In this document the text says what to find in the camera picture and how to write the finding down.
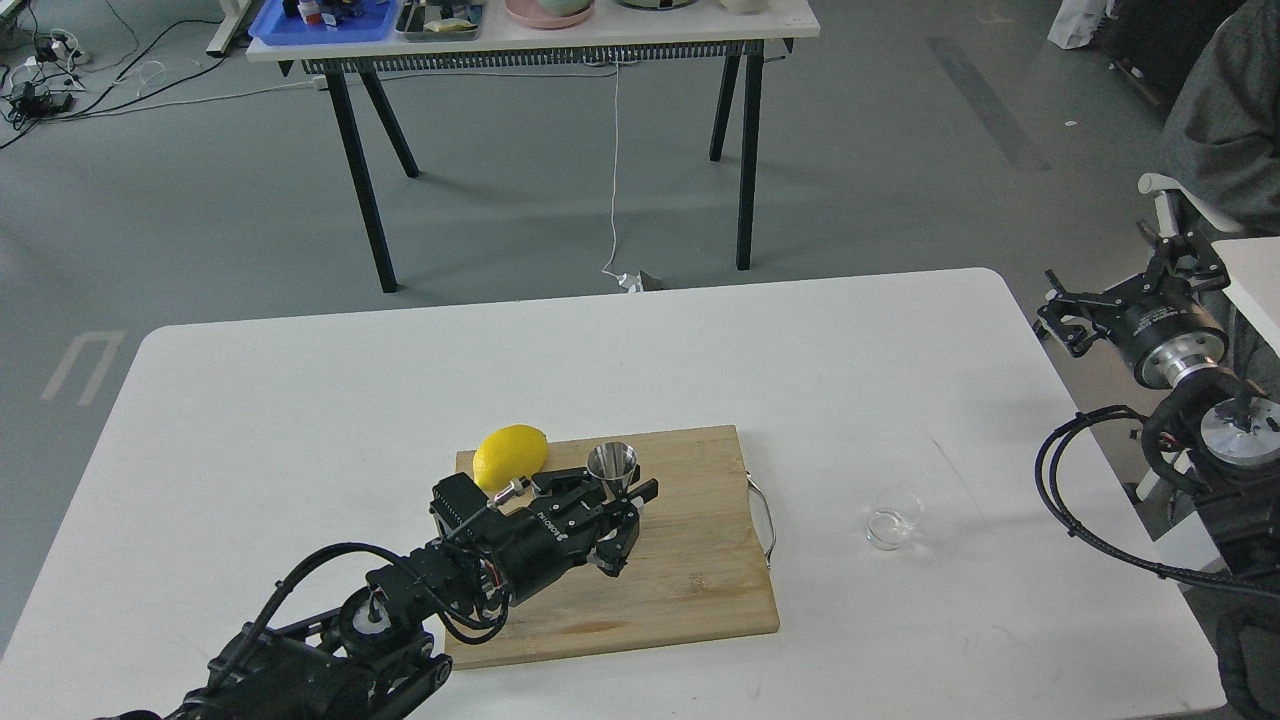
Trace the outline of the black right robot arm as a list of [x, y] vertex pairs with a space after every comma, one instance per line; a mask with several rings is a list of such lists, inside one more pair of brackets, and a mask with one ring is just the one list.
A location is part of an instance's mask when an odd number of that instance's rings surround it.
[[[1140, 223], [1151, 246], [1146, 269], [1098, 292], [1051, 290], [1036, 333], [1052, 336], [1074, 357], [1111, 343], [1134, 380], [1165, 392], [1148, 414], [1125, 405], [1079, 413], [1055, 429], [1036, 456], [1036, 487], [1050, 512], [1096, 550], [1189, 585], [1277, 596], [1277, 404], [1226, 363], [1228, 332], [1197, 301], [1225, 288], [1228, 270], [1210, 242]], [[1133, 420], [1151, 471], [1187, 496], [1206, 524], [1228, 575], [1174, 568], [1121, 551], [1088, 529], [1059, 488], [1070, 442], [1098, 424]]]

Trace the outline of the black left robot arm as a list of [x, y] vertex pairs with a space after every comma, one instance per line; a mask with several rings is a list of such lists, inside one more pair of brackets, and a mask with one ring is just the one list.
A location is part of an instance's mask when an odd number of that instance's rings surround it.
[[[207, 684], [189, 692], [175, 719], [402, 719], [448, 680], [453, 661], [434, 653], [425, 629], [439, 618], [463, 644], [483, 644], [513, 606], [593, 564], [625, 568], [643, 505], [659, 491], [630, 469], [539, 471], [489, 496], [466, 474], [440, 480], [431, 514], [439, 536], [406, 556], [344, 542], [307, 556], [278, 583], [253, 623], [209, 664]], [[367, 552], [370, 571], [340, 607], [271, 629], [284, 598], [324, 562]]]

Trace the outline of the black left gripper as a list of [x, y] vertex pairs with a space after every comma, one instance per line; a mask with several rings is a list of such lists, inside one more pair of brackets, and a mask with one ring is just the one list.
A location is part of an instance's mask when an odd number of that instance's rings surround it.
[[442, 536], [488, 556], [513, 605], [586, 564], [617, 578], [659, 482], [637, 483], [605, 505], [602, 483], [586, 468], [571, 468], [534, 474], [532, 491], [527, 506], [504, 512], [463, 473], [433, 489], [431, 512]]

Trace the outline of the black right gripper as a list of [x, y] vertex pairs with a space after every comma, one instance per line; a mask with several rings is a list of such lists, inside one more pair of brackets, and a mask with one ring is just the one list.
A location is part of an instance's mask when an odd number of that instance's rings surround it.
[[1034, 331], [1052, 334], [1073, 357], [1107, 340], [1139, 386], [1171, 389], [1224, 360], [1228, 334], [1193, 296], [1225, 290], [1231, 279], [1208, 240], [1161, 236], [1147, 222], [1137, 227], [1152, 251], [1139, 281], [1124, 281], [1107, 293], [1075, 292], [1048, 269], [1050, 290]]

